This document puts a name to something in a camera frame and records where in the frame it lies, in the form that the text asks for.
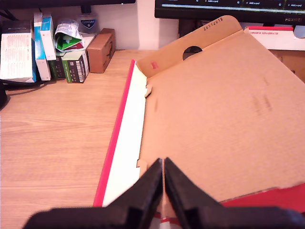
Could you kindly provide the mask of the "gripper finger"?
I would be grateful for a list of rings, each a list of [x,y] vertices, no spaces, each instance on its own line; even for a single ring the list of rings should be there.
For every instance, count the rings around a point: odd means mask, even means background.
[[[105,208],[103,229],[147,229],[163,195],[162,159]]]
[[[165,192],[184,229],[211,229],[204,211],[221,207],[215,199],[197,187],[170,159],[164,161]]]

